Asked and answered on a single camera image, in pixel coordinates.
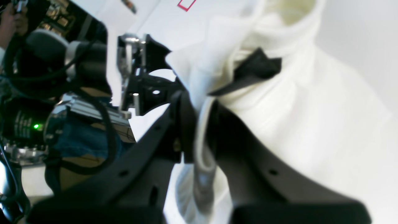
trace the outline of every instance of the metal screw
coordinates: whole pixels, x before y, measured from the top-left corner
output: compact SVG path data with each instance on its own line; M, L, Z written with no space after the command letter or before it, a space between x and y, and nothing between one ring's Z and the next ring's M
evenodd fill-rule
M181 142L179 141L179 138L174 140L173 149L175 152L181 152Z
M140 39L136 35L133 35L133 34L130 34L130 33L124 34L122 36L122 40L125 43L136 43L136 42L140 41Z

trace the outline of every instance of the cable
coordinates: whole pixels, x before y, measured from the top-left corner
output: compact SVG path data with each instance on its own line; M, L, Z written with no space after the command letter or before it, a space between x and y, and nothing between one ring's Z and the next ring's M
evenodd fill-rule
M9 172L11 173L11 177L14 180L14 185L15 185L15 194L12 195L12 196L1 195L0 196L0 203L10 203L10 202L16 201L18 199L18 197L21 195L22 189L21 189L21 186L18 184L18 181L17 181L17 178L15 176L15 173L11 169L10 163L8 161L8 158L6 156L6 152L5 152L4 147L3 147L2 144L0 144L0 150L1 150L1 153L3 155L4 161L6 163L6 166L7 166L8 170L9 170Z
M15 37L13 38L13 40L18 41L18 45L19 46L14 46L11 48L10 52L8 52L9 54L7 54L6 52L6 57L11 57L12 61L14 61L14 57L16 56L17 51L20 49L22 43L21 40L16 39ZM49 73L47 75L43 75L40 77L34 77L34 78L27 78L27 77L10 77L9 75L2 75L0 77L2 78L6 78L9 79L11 81L25 81L25 82L41 82L41 81L47 81L50 79L54 79L54 78L58 78L61 77L63 75L65 75L65 72L72 66L74 65L77 61L81 60L83 57L86 56L86 54L88 53L88 50L93 46L93 44L97 41L97 38L92 39L92 41L90 41L90 43L87 45L87 47L84 49L83 52L81 52L77 57L75 57L73 60L71 60L67 65L65 65L64 67L62 67L60 70L55 71L53 73ZM5 63L10 63L11 60L4 60L4 64ZM13 74L12 70L9 70L9 68L11 68L12 66L10 66L8 64L7 68L8 70L6 70L6 68L4 68L5 72L7 74L11 73Z
M130 135L130 131L131 131L131 133L133 134L133 130L132 130L131 128L128 128L128 129L127 129L127 133L126 133L126 137L127 137L128 140L134 141L134 142L135 142L134 134L133 134L133 136L131 136L131 135Z

